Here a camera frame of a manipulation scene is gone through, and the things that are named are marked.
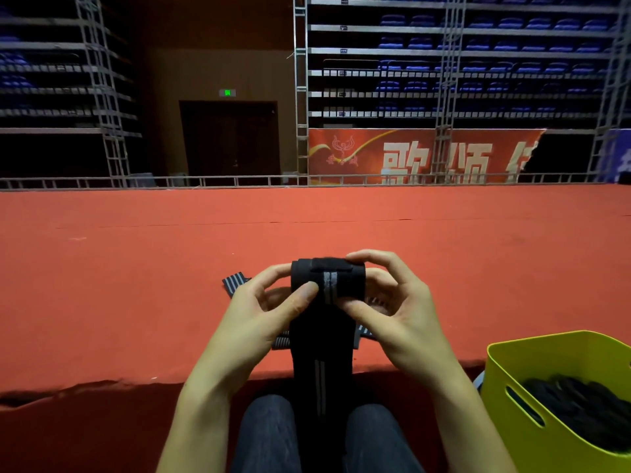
left hand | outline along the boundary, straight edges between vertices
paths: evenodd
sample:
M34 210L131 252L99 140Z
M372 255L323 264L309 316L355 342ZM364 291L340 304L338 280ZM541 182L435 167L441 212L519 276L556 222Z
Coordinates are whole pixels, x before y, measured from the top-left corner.
M240 286L215 334L186 382L188 390L204 395L220 389L228 398L247 381L271 349L278 334L315 298L318 286L308 282L291 293L289 287L266 291L291 274L290 263L273 265Z

basket handle hole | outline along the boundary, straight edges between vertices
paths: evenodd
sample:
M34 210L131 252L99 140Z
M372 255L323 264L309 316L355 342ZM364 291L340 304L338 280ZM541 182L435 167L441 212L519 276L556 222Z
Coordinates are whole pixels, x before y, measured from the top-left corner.
M532 409L530 405L528 405L522 397L520 397L517 392L510 387L506 387L506 393L508 396L517 404L522 411L527 414L533 422L537 423L539 426L546 426L543 418L541 418L540 414Z

hand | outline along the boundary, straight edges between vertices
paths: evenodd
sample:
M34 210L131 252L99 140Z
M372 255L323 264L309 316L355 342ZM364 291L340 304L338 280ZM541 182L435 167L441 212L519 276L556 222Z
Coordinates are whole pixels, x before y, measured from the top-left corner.
M195 365L187 389L204 395L208 389L219 388L231 398L243 386L276 336L317 294L315 282L300 286L294 293L289 287L266 291L278 279L288 277L291 270L290 263L273 265L237 289Z
M338 306L370 329L392 364L435 391L453 373L459 375L462 369L440 328L429 287L392 252L360 250L346 259L388 270L366 270L366 293L382 301L390 317L359 300L342 299Z

jeans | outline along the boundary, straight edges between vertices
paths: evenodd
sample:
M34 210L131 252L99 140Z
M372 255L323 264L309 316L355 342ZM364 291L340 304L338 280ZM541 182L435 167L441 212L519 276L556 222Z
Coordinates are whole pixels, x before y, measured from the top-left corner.
M425 473L383 405L357 407L346 424L347 473ZM292 405L279 395L257 398L241 421L230 473L300 473Z

right hand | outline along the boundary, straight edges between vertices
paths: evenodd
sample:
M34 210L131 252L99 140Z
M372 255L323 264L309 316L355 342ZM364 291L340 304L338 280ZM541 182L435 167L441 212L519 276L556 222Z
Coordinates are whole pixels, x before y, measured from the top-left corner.
M385 302L388 315L359 300L338 306L375 335L393 365L433 392L447 387L462 368L440 328L429 287L392 252L360 250L349 262L372 262L387 269L367 269L367 296Z

